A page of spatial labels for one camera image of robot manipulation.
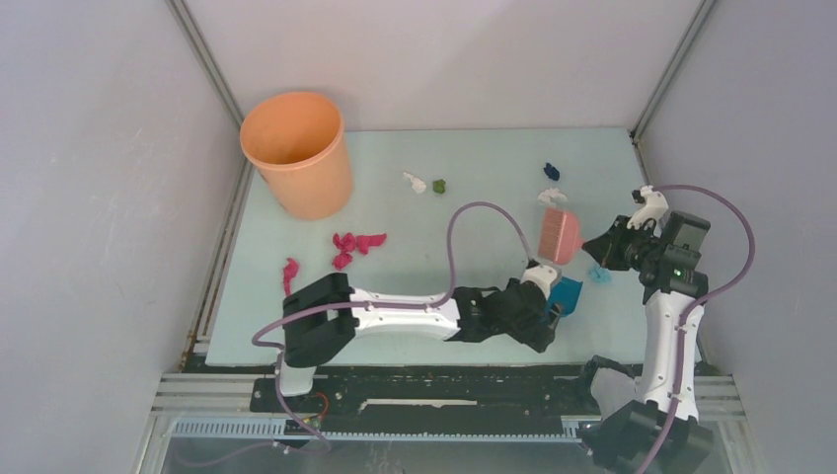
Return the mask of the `blue plastic dustpan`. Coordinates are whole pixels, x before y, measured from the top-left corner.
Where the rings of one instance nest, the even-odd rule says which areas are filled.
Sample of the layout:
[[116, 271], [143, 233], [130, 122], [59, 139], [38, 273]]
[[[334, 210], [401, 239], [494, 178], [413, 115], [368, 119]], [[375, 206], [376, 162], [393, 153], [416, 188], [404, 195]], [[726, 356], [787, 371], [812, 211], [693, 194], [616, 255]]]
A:
[[547, 312], [561, 318], [571, 315], [580, 299], [583, 282], [563, 276], [551, 289], [547, 299]]

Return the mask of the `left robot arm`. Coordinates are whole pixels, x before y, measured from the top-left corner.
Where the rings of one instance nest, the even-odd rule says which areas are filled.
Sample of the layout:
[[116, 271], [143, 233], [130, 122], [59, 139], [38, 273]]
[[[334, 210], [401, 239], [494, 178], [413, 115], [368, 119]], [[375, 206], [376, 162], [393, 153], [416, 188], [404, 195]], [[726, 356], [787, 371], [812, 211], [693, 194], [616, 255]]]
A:
[[548, 303], [561, 278], [558, 269], [532, 264], [503, 289], [459, 286], [450, 296], [405, 296], [352, 287], [343, 273], [324, 276], [282, 303], [284, 316], [303, 316], [284, 326], [273, 397], [288, 411], [307, 407], [316, 369], [357, 337], [406, 334], [475, 344], [507, 335], [542, 353], [561, 316]]

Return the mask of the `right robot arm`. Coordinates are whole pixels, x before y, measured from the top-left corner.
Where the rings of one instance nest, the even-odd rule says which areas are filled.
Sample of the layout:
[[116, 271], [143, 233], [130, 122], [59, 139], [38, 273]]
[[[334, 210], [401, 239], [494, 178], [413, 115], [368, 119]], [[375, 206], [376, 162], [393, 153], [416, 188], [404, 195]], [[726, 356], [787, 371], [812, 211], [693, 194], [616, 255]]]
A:
[[632, 380], [614, 361], [594, 357], [592, 374], [574, 386], [577, 406], [601, 413], [580, 435], [598, 467], [613, 473], [694, 473], [713, 449], [699, 423], [694, 393], [700, 297], [708, 278], [697, 271], [709, 221], [673, 211], [662, 227], [653, 218], [634, 227], [619, 215], [582, 248], [601, 267], [634, 270], [644, 288], [647, 320], [642, 375]]

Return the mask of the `pink hand brush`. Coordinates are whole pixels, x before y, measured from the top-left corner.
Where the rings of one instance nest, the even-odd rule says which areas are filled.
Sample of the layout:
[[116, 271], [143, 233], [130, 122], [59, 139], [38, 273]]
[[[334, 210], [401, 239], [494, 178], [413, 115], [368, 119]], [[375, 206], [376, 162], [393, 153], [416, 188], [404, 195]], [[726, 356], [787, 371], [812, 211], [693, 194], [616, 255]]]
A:
[[538, 256], [558, 266], [570, 263], [583, 245], [580, 222], [568, 210], [547, 207], [542, 219]]

